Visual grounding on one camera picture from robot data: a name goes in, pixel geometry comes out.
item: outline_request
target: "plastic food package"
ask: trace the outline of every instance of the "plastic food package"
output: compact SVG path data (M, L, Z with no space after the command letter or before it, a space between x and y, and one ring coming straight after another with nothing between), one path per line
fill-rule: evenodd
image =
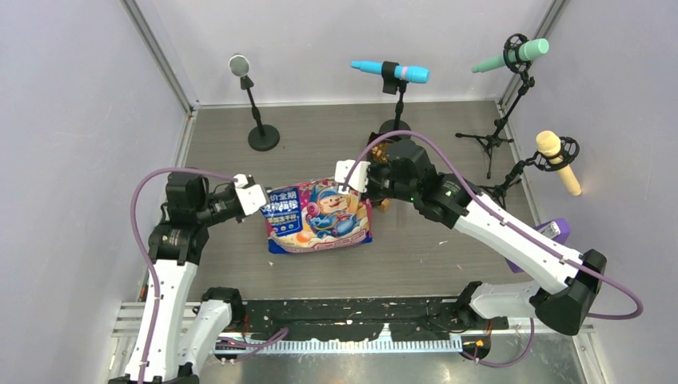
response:
M269 192L261 208L269 252L298 254L372 241L372 207L358 192L339 194L332 179L305 182Z

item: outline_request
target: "wall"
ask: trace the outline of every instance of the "wall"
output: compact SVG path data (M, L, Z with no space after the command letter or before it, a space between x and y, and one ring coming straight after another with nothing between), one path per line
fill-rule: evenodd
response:
M208 105L247 103L228 69L234 53L250 60L259 102L394 100L381 93L381 77L351 69L352 60L428 67L430 83L410 86L406 100L499 98L509 73L471 74L471 67L500 54L511 34L536 30L550 1L140 3L146 13L159 14L161 25L154 29L166 30L200 103Z
M638 319L595 323L615 383L675 381L677 14L671 0L571 2L512 118L523 157L542 130L581 143L579 198L556 175L529 171L541 217L566 217L569 244L605 254L606 274L646 305ZM632 303L605 286L593 309L628 313Z
M2 381L99 382L184 112L115 1L3 2L0 90Z

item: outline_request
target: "green microphone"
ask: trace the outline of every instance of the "green microphone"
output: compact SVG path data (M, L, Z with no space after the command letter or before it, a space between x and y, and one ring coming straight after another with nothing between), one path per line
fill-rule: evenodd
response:
M537 40L531 40L526 42L518 49L518 57L520 60L525 62L531 62L535 58L546 54L548 52L548 40L545 38L538 38ZM516 62L516 51L511 50L508 52L508 60L510 62ZM504 66L504 55L500 54L493 58L489 58L484 62L474 66L471 71L476 72L487 72L489 70L495 70Z

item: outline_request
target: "yellow microphone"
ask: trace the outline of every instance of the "yellow microphone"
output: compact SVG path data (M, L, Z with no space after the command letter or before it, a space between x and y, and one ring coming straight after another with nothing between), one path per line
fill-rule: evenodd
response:
M545 130L536 136L536 150L546 158L556 156L560 153L560 138L550 130ZM563 162L563 157L558 156L550 158L548 162L553 165L560 164ZM565 184L565 188L567 188L573 196L579 196L581 194L581 186L576 180L570 166L566 166L556 172L558 173L558 176L560 176L560 180Z

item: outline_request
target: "black microphone stand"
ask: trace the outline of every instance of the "black microphone stand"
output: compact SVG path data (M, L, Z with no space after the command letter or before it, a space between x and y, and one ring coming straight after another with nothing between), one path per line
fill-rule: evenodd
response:
M520 98L525 96L525 94L528 93L528 90L534 86L534 78L530 77L528 74L528 69L532 65L532 62L530 61L524 61L520 59L520 55L518 54L518 50L520 49L520 46L528 42L528 38L526 38L522 34L514 34L508 40L506 40L506 43L504 44L504 64L513 72L514 74L520 75L520 80L523 82L522 86L520 86L520 89L518 89L518 96L516 97L515 100L513 100L513 103L511 104L511 107L508 108L508 112L506 112L506 115L502 118L498 118L494 121L494 126L496 129L492 134L488 134L485 136L480 136L477 134L460 134L457 133L455 136L458 138L475 138L483 147L483 150L485 150L485 153L488 155L489 158L489 165L488 165L488 173L487 173L487 179L490 179L492 177L492 155L493 155L493 148L498 148L502 142L513 142L512 138L500 138L499 133L504 129L506 126L506 123L509 122L509 116L511 116L511 113L513 112L513 109L516 108L516 105L520 101ZM515 56L516 56L516 62L511 62L509 60L509 52L513 51Z
M495 186L478 187L487 192L502 208L506 209L506 193L509 191L509 188L522 181L519 177L523 174L526 166L535 166L538 170L553 172L562 170L566 166L572 164L577 155L579 155L579 143L573 138L562 136L560 137L560 151L557 154L546 157L539 151L536 151L531 158L526 158L525 160L517 162L511 171L504 177L505 180L503 183ZM552 158L562 158L562 162L551 164L548 160Z
M276 127L261 123L261 113L259 112L257 105L254 104L254 98L252 97L251 88L253 86L254 82L249 76L245 75L240 78L240 89L247 91L249 104L252 106L252 117L254 118L254 121L257 122L257 126L249 132L247 142L253 150L264 152L275 148L280 142L280 133L277 131Z
M398 102L396 103L396 117L386 120L381 124L379 128L380 134L394 130L412 130L408 123L401 121L401 115L405 108L403 96L405 96L408 82L396 77L396 66L399 65L397 62L383 62L381 64L381 77L384 79L384 87L381 89L381 92L385 94L396 94L397 92L399 95Z

